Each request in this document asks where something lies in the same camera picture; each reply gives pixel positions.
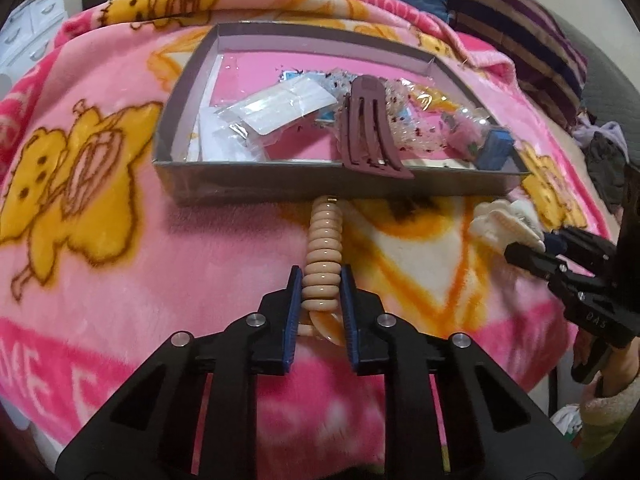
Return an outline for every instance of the silver screw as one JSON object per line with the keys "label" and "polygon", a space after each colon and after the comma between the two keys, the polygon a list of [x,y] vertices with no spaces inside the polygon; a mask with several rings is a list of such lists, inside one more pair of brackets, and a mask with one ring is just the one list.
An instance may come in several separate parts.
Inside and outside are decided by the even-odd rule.
{"label": "silver screw", "polygon": [[246,323],[249,326],[262,326],[267,322],[267,318],[265,318],[262,314],[258,314],[254,312],[253,314],[249,314],[246,317]]}
{"label": "silver screw", "polygon": [[174,346],[187,346],[191,341],[188,332],[176,332],[171,336],[171,344]]}
{"label": "silver screw", "polygon": [[396,317],[391,314],[380,314],[376,321],[380,326],[389,328],[396,324]]}
{"label": "silver screw", "polygon": [[458,348],[468,348],[469,346],[471,346],[471,338],[467,334],[462,332],[454,334],[451,338],[451,341],[453,341],[453,344]]}

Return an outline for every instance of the blue block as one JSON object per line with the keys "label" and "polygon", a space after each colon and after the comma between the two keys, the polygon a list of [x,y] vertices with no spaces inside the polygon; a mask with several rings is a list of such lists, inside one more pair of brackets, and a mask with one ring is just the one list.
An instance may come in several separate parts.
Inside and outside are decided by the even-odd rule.
{"label": "blue block", "polygon": [[474,161],[478,170],[500,171],[513,152],[513,137],[504,128],[492,128]]}

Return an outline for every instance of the striped pillow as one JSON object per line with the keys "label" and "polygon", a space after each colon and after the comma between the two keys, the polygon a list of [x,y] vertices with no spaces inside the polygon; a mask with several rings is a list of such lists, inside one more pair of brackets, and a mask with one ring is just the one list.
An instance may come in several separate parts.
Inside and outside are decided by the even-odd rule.
{"label": "striped pillow", "polygon": [[534,0],[449,0],[450,25],[507,54],[520,87],[565,129],[575,124],[587,60]]}

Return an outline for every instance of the pink blanket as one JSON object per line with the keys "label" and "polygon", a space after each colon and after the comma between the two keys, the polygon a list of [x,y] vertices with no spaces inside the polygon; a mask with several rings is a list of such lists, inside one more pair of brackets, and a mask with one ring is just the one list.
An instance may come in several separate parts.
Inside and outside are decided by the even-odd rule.
{"label": "pink blanket", "polygon": [[[606,234],[510,60],[467,49],[434,18],[418,29],[358,0],[115,0],[88,10],[0,102],[0,395],[61,443],[171,333],[222,330],[303,261],[309,204],[180,209],[150,163],[186,59],[212,24],[238,19],[345,28],[439,54],[512,128],[545,224]],[[352,201],[344,259],[387,310],[436,336],[472,334],[532,388],[574,332],[545,283],[470,238],[480,201]],[[291,373],[258,382],[258,473],[310,479],[381,463],[383,413],[382,378],[356,378],[343,349],[300,340]]]}

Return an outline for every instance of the box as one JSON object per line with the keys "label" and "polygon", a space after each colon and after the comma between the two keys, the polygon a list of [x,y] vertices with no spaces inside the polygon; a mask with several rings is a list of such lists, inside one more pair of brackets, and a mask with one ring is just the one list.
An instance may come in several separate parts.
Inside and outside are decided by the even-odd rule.
{"label": "box", "polygon": [[[383,72],[429,74],[429,77],[437,76],[438,88],[460,104],[482,107],[476,95],[443,62],[417,48],[356,32],[311,25],[222,23],[212,28],[188,60],[154,135],[153,164],[165,189],[180,205],[290,202],[311,200],[323,194],[342,198],[497,196],[519,186],[528,174],[516,150],[500,171],[479,171],[469,164],[451,160],[405,163],[415,175],[412,180],[347,170],[334,160],[187,162],[196,117],[201,103],[213,95],[213,86],[219,77],[216,71],[230,59],[239,59],[240,54],[273,54],[273,59],[280,60],[304,54],[309,59],[323,60],[325,64],[332,62],[327,59],[335,59],[335,67],[340,68],[341,64],[350,63],[375,66]],[[238,70],[237,66],[228,64],[224,67]],[[284,66],[283,62],[282,66],[262,67],[262,70],[268,70],[270,74],[273,70],[273,77],[277,78],[287,68],[290,67]],[[241,88],[234,91],[243,92]],[[493,117],[488,121],[499,126]]]}

